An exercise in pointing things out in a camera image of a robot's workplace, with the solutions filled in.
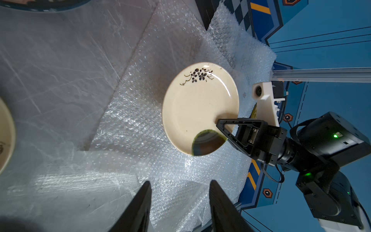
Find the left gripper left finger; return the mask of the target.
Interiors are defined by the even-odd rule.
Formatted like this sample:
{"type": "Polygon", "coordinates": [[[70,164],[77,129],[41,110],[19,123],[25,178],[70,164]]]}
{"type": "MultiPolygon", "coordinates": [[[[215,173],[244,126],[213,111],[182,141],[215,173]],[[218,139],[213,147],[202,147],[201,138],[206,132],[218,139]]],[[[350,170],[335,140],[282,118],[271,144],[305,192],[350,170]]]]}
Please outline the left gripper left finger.
{"type": "Polygon", "coordinates": [[[151,184],[146,181],[109,232],[147,232],[151,197],[151,184]]]}

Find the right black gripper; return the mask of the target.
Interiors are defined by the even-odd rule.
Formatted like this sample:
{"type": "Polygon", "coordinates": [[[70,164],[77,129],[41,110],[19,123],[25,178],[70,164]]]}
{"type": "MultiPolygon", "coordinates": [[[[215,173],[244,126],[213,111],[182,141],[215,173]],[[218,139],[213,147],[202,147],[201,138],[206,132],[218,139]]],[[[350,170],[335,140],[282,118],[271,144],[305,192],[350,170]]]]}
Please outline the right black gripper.
{"type": "Polygon", "coordinates": [[[268,126],[263,120],[219,119],[216,127],[235,149],[261,163],[281,165],[286,171],[308,171],[316,165],[316,156],[288,138],[286,129],[268,126]],[[236,134],[227,126],[236,126],[236,134]]]}

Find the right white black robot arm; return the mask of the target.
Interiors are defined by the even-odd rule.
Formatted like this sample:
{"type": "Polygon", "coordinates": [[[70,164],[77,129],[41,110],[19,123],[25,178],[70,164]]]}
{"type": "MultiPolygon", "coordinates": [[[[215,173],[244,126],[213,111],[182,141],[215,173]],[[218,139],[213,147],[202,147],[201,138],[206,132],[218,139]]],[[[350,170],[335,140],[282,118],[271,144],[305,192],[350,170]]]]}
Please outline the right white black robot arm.
{"type": "Polygon", "coordinates": [[[368,232],[370,219],[340,169],[368,156],[369,139],[334,112],[290,130],[257,119],[219,119],[217,128],[239,152],[274,166],[279,174],[299,173],[297,188],[327,232],[368,232]]]}

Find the small white cream plate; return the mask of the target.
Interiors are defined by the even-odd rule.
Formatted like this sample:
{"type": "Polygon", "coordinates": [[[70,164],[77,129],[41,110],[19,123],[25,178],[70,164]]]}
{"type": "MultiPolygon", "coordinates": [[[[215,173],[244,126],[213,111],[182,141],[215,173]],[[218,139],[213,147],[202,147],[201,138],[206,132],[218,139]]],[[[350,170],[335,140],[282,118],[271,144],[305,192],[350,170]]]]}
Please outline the small white cream plate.
{"type": "Polygon", "coordinates": [[[169,85],[162,106],[164,131],[172,145],[192,156],[209,155],[227,140],[219,119],[235,119],[239,94],[221,66],[200,62],[182,70],[169,85]]]}

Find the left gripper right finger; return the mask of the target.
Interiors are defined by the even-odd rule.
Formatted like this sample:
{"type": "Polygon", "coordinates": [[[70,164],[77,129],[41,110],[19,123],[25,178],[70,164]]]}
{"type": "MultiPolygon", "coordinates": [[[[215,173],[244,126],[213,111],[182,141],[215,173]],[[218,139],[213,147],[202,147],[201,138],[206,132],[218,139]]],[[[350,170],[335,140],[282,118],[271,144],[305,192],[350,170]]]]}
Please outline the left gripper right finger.
{"type": "Polygon", "coordinates": [[[214,232],[253,232],[216,180],[210,182],[209,199],[214,232]]]}

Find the cream dinner plate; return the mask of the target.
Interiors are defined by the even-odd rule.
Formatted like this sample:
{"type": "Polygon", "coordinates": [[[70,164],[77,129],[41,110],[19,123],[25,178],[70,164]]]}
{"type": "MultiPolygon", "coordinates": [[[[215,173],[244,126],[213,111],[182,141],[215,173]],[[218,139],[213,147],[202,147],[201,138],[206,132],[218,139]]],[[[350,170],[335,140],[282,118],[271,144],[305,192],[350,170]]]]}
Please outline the cream dinner plate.
{"type": "Polygon", "coordinates": [[[16,127],[12,114],[1,99],[1,173],[8,165],[16,145],[16,127]]]}

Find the bubble white blue plate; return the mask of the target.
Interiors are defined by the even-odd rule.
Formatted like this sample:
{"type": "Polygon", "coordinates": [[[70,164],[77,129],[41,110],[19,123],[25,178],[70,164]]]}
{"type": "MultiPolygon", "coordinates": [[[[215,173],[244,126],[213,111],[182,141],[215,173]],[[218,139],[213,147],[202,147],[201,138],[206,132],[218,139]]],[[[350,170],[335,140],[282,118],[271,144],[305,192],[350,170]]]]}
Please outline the bubble white blue plate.
{"type": "Polygon", "coordinates": [[[1,0],[1,7],[29,12],[61,12],[71,10],[87,4],[90,0],[1,0]]]}

